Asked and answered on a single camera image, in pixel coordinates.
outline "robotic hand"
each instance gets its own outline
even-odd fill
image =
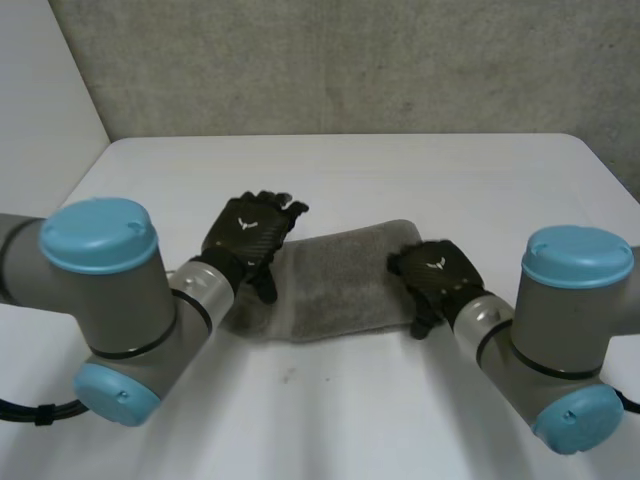
[[[447,240],[405,248],[387,267],[416,300],[412,336],[446,320],[532,432],[566,455],[604,442],[625,410],[640,413],[599,378],[610,338],[640,333],[638,253],[604,230],[542,229],[522,258],[515,311]]]
[[[202,243],[202,255],[213,263],[236,263],[237,278],[254,286],[266,304],[278,298],[269,264],[297,218],[309,210],[291,202],[288,193],[246,192],[229,200]]]
[[[49,425],[90,409],[143,424],[233,305],[241,282],[265,303],[275,252],[308,210],[286,193],[230,200],[202,251],[167,279],[147,211],[118,198],[69,205],[48,219],[0,214],[0,303],[73,315],[92,355],[74,378],[79,401],[0,419]]]
[[[456,308],[486,295],[480,274],[449,240],[405,247],[387,260],[387,269],[402,278],[416,302],[411,336],[427,337],[431,329],[455,318]]]

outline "table surface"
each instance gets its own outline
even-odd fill
[[[311,210],[289,239],[406,218],[453,239],[515,302],[528,236],[595,225],[640,243],[640,207],[566,135],[344,135],[121,140],[68,202],[142,203],[167,268],[194,254],[227,199],[287,191]],[[87,355],[72,318],[2,307],[0,398],[70,399]],[[604,378],[640,398],[640,339],[614,339]],[[128,429],[95,415],[48,428],[0,424],[0,478],[632,479],[640,421],[599,448],[549,452],[447,328],[294,346],[218,332],[159,411]]]

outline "blue end cap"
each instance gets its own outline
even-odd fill
[[[545,408],[531,427],[551,450],[561,455],[586,452],[618,428],[624,408],[609,385],[576,390]]]
[[[59,268],[88,275],[120,273],[158,248],[149,214],[124,198],[96,198],[54,213],[40,230],[40,250]]]
[[[158,396],[140,382],[92,363],[82,366],[73,388],[89,410],[127,427],[142,425],[160,405]]]
[[[522,270],[538,283],[556,288],[605,287],[633,270],[624,239],[592,227],[563,225],[534,233],[522,257]]]

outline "gray towel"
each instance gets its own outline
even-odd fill
[[[243,285],[221,327],[254,340],[310,342],[408,325],[413,299],[386,261],[420,240],[413,223],[394,220],[285,243],[271,267],[278,301],[264,305]]]

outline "carbon fiber hand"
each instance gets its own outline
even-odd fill
[[[291,200],[288,193],[265,191],[232,198],[202,244],[203,255],[220,250],[231,253],[242,267],[242,280],[252,284],[268,304],[278,298],[269,264],[297,218],[309,210],[304,203]]]
[[[434,326],[453,321],[450,312],[459,299],[484,290],[478,271],[449,240],[405,247],[389,256],[387,269],[402,278],[416,302],[411,335],[418,339],[425,338]]]

